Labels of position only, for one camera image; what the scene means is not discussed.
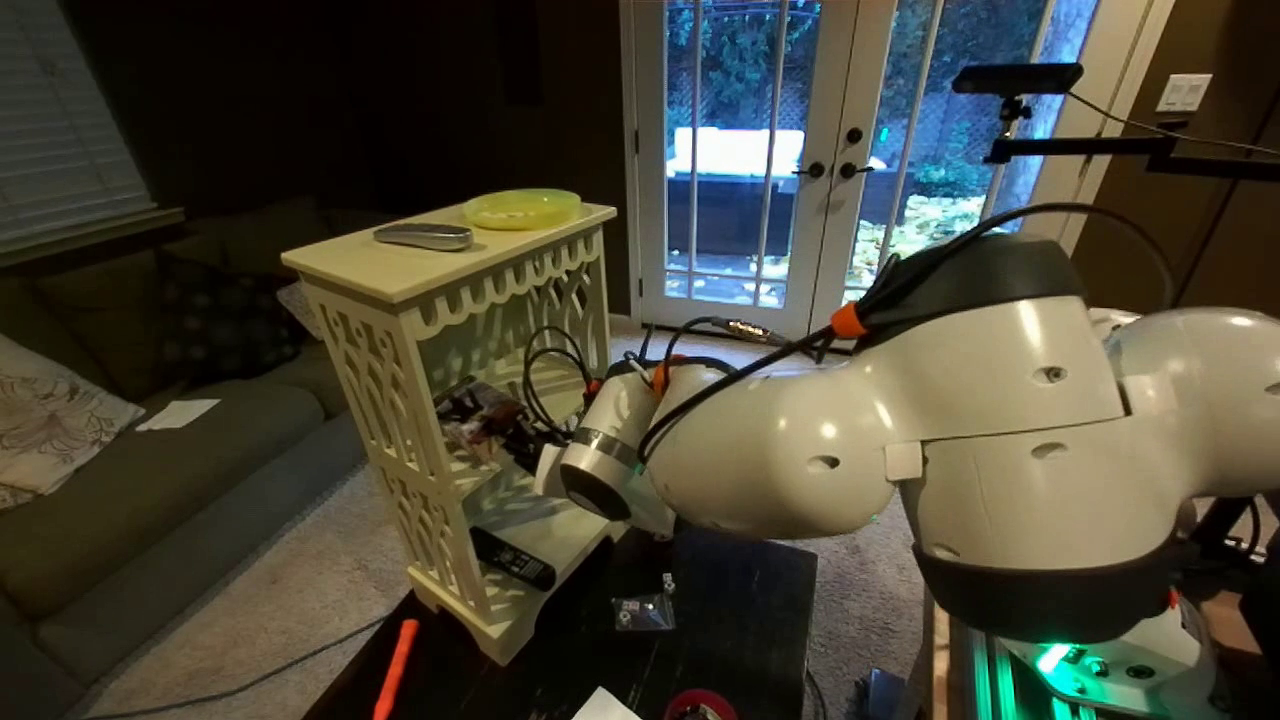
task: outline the green light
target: green light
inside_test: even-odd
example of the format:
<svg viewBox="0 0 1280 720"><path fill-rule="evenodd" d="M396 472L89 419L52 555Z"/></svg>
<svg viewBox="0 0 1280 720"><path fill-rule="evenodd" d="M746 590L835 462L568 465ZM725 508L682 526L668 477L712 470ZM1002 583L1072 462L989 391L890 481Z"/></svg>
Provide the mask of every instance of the green light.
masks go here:
<svg viewBox="0 0 1280 720"><path fill-rule="evenodd" d="M1046 654L1036 662L1038 676L1052 676L1067 654L1072 643L1046 643Z"/></svg>

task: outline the yellow object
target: yellow object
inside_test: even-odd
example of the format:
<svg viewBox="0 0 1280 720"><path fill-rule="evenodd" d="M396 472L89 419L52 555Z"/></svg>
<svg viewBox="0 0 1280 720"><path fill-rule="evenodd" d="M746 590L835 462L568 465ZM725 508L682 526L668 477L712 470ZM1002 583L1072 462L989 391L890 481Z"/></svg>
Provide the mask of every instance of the yellow object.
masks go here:
<svg viewBox="0 0 1280 720"><path fill-rule="evenodd" d="M471 228L531 231L579 215L583 200L565 190L506 190L462 205Z"/></svg>

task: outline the black cable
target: black cable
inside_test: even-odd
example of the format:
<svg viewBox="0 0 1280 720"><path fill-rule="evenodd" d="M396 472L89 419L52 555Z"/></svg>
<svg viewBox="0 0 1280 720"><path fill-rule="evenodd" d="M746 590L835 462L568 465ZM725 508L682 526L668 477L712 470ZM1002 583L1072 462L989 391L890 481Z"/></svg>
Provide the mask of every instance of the black cable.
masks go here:
<svg viewBox="0 0 1280 720"><path fill-rule="evenodd" d="M806 338L798 338L798 342L792 342L792 346L784 346L784 347L775 347L775 352L766 352L766 358L761 358L761 361L752 361L752 366L721 378L715 384L692 391L692 397L686 397L682 403L674 403L668 417L660 417L655 423L647 423L647 434L644 434L644 439L638 439L638 462L647 462L647 458L655 454L655 443L674 429L674 419L682 419L692 410L701 410L701 403L712 402L715 391L741 384L742 378L752 378L752 371L761 371L761 369L766 369L766 366L775 366L775 361L784 361L784 358L806 352L806 347L827 346L827 342L831 342L831 330L814 330L814 333L806 333Z"/></svg>
<svg viewBox="0 0 1280 720"><path fill-rule="evenodd" d="M651 324L644 324L644 342L638 342L638 352L634 352L638 361L647 361L647 342L651 342Z"/></svg>
<svg viewBox="0 0 1280 720"><path fill-rule="evenodd" d="M309 650L302 656L293 656L293 662L283 662L283 665L277 665L277 667L269 667L269 673L237 685L237 690L207 691L207 697L187 697L187 699L171 699L171 704L151 704L151 709L130 709L130 711L100 711L100 716L89 716L89 720L159 716L159 711L180 711L180 709L198 709L198 704L232 699L232 697L263 685L263 679L273 679L273 676L293 673L296 665L302 665L302 662L310 662L310 656L319 656L319 654L333 654L334 643L345 643L345 641L351 641L351 638L361 638L361 631L366 631L366 627L377 627L377 623L384 623L384 620L386 620L386 616L377 616L377 620L366 620L366 623L361 623L361 627L351 627L351 631L345 631L345 638L334 638L334 641L328 641L328 643Z"/></svg>
<svg viewBox="0 0 1280 720"><path fill-rule="evenodd" d="M1162 310L1171 306L1171 273L1169 273L1169 260L1158 255L1158 244L1157 244L1157 237L1150 237L1146 228L1141 228L1141 223L1135 223L1132 215L1123 215L1123 211L1110 211L1110 208L1100 208L1100 205L1067 205L1067 200L1062 200L1062 205L1028 205L1028 208L1010 208L1010 211L982 215L979 223L972 223L972 228L958 231L955 241L919 253L919 255L917 255L919 263L913 263L913 260L888 263L888 267L877 275L877 284L862 291L861 318L867 321L871 314L899 306L899 299L913 298L938 263L946 263L946 260L953 260L955 253L962 253L966 244L982 241L992 228L998 228L998 223L1008 223L1008 222L1021 222L1021 215L1044 215L1044 211L1103 215L1103 222L1127 228L1127 231L1150 253L1150 263L1157 263L1157 273L1158 273L1158 279L1162 279Z"/></svg>
<svg viewBox="0 0 1280 720"><path fill-rule="evenodd" d="M570 338L568 330L561 330L561 324L542 324L542 330L537 330L537 333L522 342L522 352L528 352L528 347L531 347L531 342L537 342L537 338L542 338L542 333L561 338L561 342L568 346L568 352L587 369L583 347L579 347L579 346L577 346L577 338Z"/></svg>
<svg viewBox="0 0 1280 720"><path fill-rule="evenodd" d="M1280 157L1280 149L1269 149L1269 144L1245 144L1245 142L1224 142L1224 138L1191 138L1191 131L1169 131L1158 124L1144 124L1144 119L1127 119L1127 118L1115 118L1107 107L1100 107L1095 100L1078 95L1078 93L1067 93L1076 105L1091 107L1095 118L1110 119L1110 124L1123 124L1123 130L1141 130L1141 131L1157 131L1157 138L1171 138L1181 144L1211 144L1211 149L1232 149L1232 154L1259 154L1259 157Z"/></svg>
<svg viewBox="0 0 1280 720"><path fill-rule="evenodd" d="M522 410L528 410L531 419L542 423L540 434L565 439L565 429L554 423L554 417L548 414L548 403L540 402L540 391L537 391L537 384L531 384L531 369L537 369L537 361L542 361L542 358L568 361L568 366L579 371L583 390L591 390L591 371L587 371L587 366L583 366L579 358L570 358L568 347L537 347L537 352L522 358L522 384L518 384L518 390L522 390Z"/></svg>
<svg viewBox="0 0 1280 720"><path fill-rule="evenodd" d="M871 321L880 310L890 310L899 306L906 291L917 291L937 267L944 267L955 253L962 253L966 244L982 241L992 228L1008 223L1008 222L1021 222L1021 215L1044 215L1044 211L1078 211L1078 215L1103 215L1120 228L1127 228L1157 260L1158 267L1158 279L1162 279L1162 306L1171 306L1171 273L1169 273L1169 260L1158 255L1158 244L1135 223L1127 222L1123 211L1110 211L1110 208L1100 208L1100 205L1028 205L1028 208L1010 208L1010 211L996 211L996 215L982 215L979 223L972 223L966 231L958 231L955 241L946 244L937 244L926 249L926 255L919 255L919 263L890 263L884 267L871 288L862 291L861 299L861 318ZM674 403L668 417L660 417L644 439L638 439L638 462L647 462L655 454L655 443L692 414L701 410L702 402L712 402L715 391L741 384L742 378L784 361L784 358L796 358L796 352L810 352L810 358L825 358L831 347L835 333L831 330L819 330L819 333L806 333L798 338L796 346L784 346L726 378L721 378L715 384L692 391L682 403Z"/></svg>
<svg viewBox="0 0 1280 720"><path fill-rule="evenodd" d="M1245 561L1253 561L1259 554L1265 541L1265 513L1255 508L1259 500L1246 500L1246 543L1245 543Z"/></svg>
<svg viewBox="0 0 1280 720"><path fill-rule="evenodd" d="M726 330L726 318L695 318L695 321L680 324L680 330L668 338L663 366L671 366L680 338L686 338L692 330Z"/></svg>
<svg viewBox="0 0 1280 720"><path fill-rule="evenodd" d="M540 338L561 338L568 347L531 347ZM531 384L531 366L542 358L568 361L579 371L583 390L591 390L591 369L587 369L587 358L577 346L577 338L554 324L540 324L537 333L522 338L518 403L531 417L537 434L565 439L561 419L548 414L548 403L540 402L540 391Z"/></svg>
<svg viewBox="0 0 1280 720"><path fill-rule="evenodd" d="M814 685L810 667L802 667L802 685L810 690L814 716L831 720L827 691Z"/></svg>

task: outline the light switch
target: light switch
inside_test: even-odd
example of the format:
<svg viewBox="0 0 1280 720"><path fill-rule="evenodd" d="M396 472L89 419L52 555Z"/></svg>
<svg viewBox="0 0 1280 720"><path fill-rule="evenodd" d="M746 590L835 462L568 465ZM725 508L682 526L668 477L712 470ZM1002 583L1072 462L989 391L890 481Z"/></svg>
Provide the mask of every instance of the light switch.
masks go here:
<svg viewBox="0 0 1280 720"><path fill-rule="evenodd" d="M1157 114L1200 114L1211 73L1171 73Z"/></svg>

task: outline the window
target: window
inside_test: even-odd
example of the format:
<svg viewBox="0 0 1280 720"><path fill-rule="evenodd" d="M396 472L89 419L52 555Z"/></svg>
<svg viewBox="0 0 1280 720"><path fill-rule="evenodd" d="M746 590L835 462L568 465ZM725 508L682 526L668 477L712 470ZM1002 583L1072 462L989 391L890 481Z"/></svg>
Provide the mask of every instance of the window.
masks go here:
<svg viewBox="0 0 1280 720"><path fill-rule="evenodd" d="M0 255L156 215L55 0L0 0Z"/></svg>

